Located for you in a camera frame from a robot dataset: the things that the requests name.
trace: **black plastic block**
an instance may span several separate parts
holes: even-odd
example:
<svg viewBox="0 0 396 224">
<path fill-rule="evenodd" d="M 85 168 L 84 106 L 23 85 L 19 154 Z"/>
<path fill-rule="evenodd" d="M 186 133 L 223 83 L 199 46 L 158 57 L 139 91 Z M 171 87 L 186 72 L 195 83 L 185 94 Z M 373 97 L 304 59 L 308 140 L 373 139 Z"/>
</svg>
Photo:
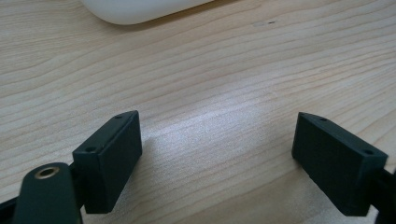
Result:
<svg viewBox="0 0 396 224">
<path fill-rule="evenodd" d="M 366 216 L 370 183 L 387 154 L 328 119 L 300 113 L 292 156 L 346 216 Z"/>
<path fill-rule="evenodd" d="M 77 172 L 86 176 L 87 213 L 111 212 L 141 155 L 137 111 L 112 118 L 73 152 Z"/>
</svg>

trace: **black bracket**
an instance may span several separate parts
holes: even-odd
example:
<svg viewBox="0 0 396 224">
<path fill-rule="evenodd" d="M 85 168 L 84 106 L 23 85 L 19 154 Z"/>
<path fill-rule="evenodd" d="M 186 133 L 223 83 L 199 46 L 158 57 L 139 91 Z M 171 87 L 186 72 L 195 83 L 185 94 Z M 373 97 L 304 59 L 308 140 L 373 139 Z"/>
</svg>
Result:
<svg viewBox="0 0 396 224">
<path fill-rule="evenodd" d="M 388 155 L 328 119 L 300 113 L 292 156 L 346 216 L 396 223 L 396 175 L 384 169 Z"/>
<path fill-rule="evenodd" d="M 17 198 L 0 204 L 0 223 L 82 223 L 88 214 L 113 210 L 142 155 L 139 114 L 110 119 L 73 151 L 69 166 L 55 162 L 35 168 Z"/>
</svg>

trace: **white object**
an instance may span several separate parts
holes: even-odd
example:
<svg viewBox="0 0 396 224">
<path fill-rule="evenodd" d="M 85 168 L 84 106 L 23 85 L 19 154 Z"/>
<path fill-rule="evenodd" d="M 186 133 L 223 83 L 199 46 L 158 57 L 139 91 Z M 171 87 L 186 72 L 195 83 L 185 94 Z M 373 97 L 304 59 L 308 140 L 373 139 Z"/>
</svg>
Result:
<svg viewBox="0 0 396 224">
<path fill-rule="evenodd" d="M 213 0 L 81 0 L 100 19 L 120 25 L 136 24 Z"/>
</svg>

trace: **black plastic part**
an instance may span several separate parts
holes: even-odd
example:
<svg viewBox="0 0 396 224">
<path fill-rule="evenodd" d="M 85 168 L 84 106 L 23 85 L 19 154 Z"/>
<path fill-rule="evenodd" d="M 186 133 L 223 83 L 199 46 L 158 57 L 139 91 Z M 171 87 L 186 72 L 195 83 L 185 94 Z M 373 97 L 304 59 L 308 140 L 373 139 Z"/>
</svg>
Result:
<svg viewBox="0 0 396 224">
<path fill-rule="evenodd" d="M 69 166 L 55 162 L 25 176 L 17 200 L 14 224 L 81 223 Z"/>
<path fill-rule="evenodd" d="M 12 222 L 14 216 L 15 206 L 17 204 L 17 198 L 13 198 L 4 203 L 0 204 L 0 223 L 8 224 Z"/>
<path fill-rule="evenodd" d="M 372 183 L 369 200 L 379 211 L 376 224 L 396 223 L 396 173 L 383 170 Z"/>
<path fill-rule="evenodd" d="M 111 212 L 141 155 L 137 111 L 112 118 L 73 152 L 76 171 L 86 178 L 87 213 Z"/>
<path fill-rule="evenodd" d="M 292 156 L 346 216 L 366 216 L 388 155 L 328 119 L 300 113 Z"/>
</svg>

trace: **wooden table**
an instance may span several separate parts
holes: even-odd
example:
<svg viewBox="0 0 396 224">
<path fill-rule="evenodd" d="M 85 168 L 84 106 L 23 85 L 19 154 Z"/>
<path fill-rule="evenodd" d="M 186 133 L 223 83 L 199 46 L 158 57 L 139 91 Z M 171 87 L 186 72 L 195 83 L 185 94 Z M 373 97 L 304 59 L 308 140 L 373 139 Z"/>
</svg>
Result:
<svg viewBox="0 0 396 224">
<path fill-rule="evenodd" d="M 85 223 L 374 223 L 338 212 L 290 150 L 304 111 L 395 168 L 395 1 L 218 0 L 118 26 L 77 0 L 4 0 L 0 18 L 0 202 L 138 110 L 143 156 Z"/>
</svg>

